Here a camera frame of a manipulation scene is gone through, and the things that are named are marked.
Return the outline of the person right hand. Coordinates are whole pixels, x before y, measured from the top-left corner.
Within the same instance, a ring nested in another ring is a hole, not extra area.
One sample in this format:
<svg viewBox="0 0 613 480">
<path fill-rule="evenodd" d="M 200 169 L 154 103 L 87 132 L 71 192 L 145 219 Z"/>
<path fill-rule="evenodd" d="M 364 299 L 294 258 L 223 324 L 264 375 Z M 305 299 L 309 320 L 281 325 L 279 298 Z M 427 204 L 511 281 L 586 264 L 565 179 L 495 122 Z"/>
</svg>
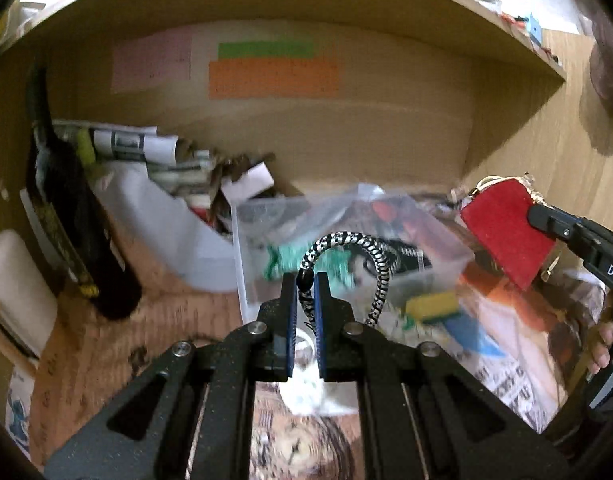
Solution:
<svg viewBox="0 0 613 480">
<path fill-rule="evenodd" d="M 610 363 L 610 347 L 613 344 L 613 323 L 599 323 L 590 339 L 589 372 L 596 375 Z"/>
</svg>

